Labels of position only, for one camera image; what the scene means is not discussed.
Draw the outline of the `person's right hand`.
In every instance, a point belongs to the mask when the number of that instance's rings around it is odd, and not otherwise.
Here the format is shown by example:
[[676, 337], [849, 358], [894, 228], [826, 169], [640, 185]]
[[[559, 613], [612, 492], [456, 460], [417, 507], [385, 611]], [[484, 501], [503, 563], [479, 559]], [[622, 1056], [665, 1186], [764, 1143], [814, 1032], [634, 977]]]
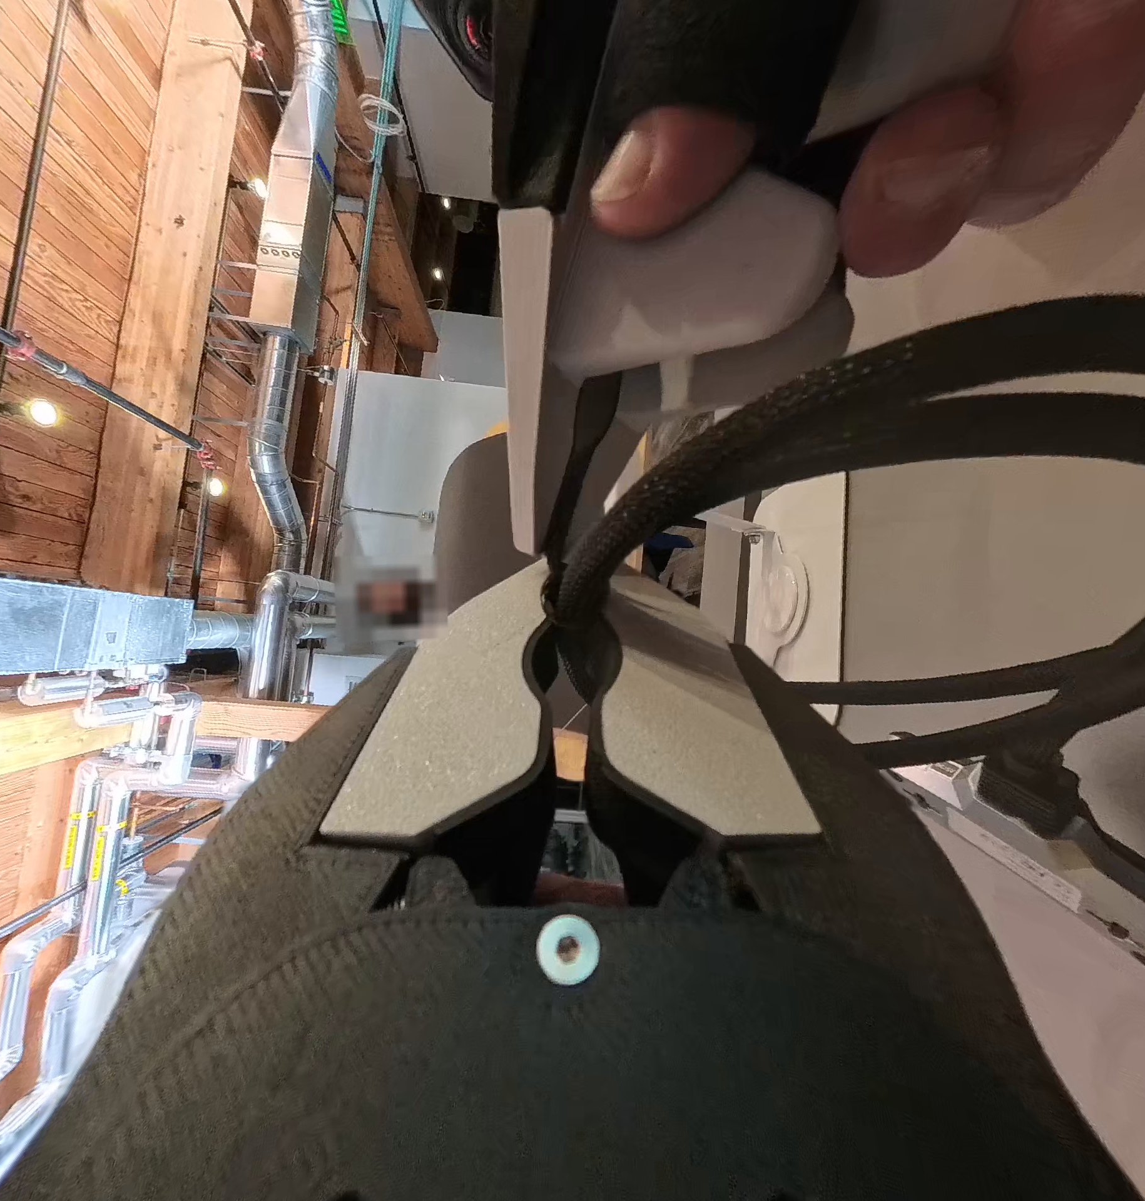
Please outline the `person's right hand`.
[[[1014, 225], [1065, 200], [1145, 95], [1145, 1], [1021, 3], [992, 70], [900, 106], [838, 204], [846, 264], [913, 272], [967, 224]], [[597, 225], [652, 237], [685, 224], [774, 142], [738, 101], [660, 105], [621, 133], [591, 189]]]

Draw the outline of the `rectangular metal duct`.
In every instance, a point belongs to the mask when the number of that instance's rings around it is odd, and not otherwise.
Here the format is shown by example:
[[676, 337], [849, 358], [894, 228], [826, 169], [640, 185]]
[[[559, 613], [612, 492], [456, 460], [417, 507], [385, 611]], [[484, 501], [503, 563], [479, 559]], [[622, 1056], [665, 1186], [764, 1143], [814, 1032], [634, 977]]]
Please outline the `rectangular metal duct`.
[[0, 576], [0, 676], [181, 665], [195, 650], [246, 652], [254, 621], [188, 599]]

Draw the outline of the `white pipe cluster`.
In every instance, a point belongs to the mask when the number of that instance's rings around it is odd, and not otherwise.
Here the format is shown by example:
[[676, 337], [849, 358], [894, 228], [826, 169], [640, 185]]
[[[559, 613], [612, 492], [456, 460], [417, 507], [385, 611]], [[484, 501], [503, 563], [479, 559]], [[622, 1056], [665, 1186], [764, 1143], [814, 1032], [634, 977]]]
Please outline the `white pipe cluster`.
[[47, 948], [73, 938], [70, 965], [50, 987], [40, 1030], [38, 1083], [23, 1106], [46, 1102], [71, 1074], [75, 1028], [85, 993], [117, 958], [118, 906], [130, 889], [128, 858], [142, 839], [132, 827], [140, 794], [162, 800], [207, 802], [221, 816], [247, 782], [232, 769], [196, 769], [203, 698], [192, 692], [153, 701], [141, 720], [153, 744], [85, 760], [75, 771], [61, 847], [57, 893], [10, 933], [0, 956], [0, 1087], [23, 1064], [35, 973]]

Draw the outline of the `grey panel with wooden rim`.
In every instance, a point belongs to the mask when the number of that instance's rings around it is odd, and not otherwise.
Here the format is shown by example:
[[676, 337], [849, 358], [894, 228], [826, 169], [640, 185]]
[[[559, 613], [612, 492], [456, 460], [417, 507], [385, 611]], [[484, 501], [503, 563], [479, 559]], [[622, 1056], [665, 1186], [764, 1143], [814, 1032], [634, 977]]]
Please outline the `grey panel with wooden rim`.
[[514, 543], [506, 432], [471, 442], [452, 461], [441, 488], [433, 559], [448, 615], [537, 562]]

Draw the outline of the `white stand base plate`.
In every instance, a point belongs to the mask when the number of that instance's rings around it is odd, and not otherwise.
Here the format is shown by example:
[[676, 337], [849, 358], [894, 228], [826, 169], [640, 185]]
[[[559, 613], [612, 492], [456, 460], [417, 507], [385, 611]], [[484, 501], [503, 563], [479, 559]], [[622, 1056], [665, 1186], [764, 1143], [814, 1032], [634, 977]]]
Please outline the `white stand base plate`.
[[748, 546], [746, 645], [767, 662], [793, 645], [807, 617], [809, 578], [801, 556], [766, 527], [746, 532]]

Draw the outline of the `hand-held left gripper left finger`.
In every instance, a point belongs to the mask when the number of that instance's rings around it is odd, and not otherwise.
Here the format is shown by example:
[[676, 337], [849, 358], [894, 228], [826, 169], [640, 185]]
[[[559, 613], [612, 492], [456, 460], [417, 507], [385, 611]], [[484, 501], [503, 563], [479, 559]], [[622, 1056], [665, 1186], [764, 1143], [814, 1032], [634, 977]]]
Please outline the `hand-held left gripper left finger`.
[[534, 784], [553, 765], [532, 669], [545, 572], [518, 572], [423, 642], [321, 824], [329, 841], [423, 846]]

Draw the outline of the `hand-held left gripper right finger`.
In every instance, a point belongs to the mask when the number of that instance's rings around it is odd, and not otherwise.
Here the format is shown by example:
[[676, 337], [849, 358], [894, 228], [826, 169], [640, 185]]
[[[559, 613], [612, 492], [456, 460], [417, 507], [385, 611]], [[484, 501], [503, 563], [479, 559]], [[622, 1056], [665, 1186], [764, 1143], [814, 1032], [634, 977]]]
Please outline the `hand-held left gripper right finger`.
[[601, 621], [591, 744], [612, 784], [726, 849], [821, 836], [731, 645], [699, 609], [620, 572]]

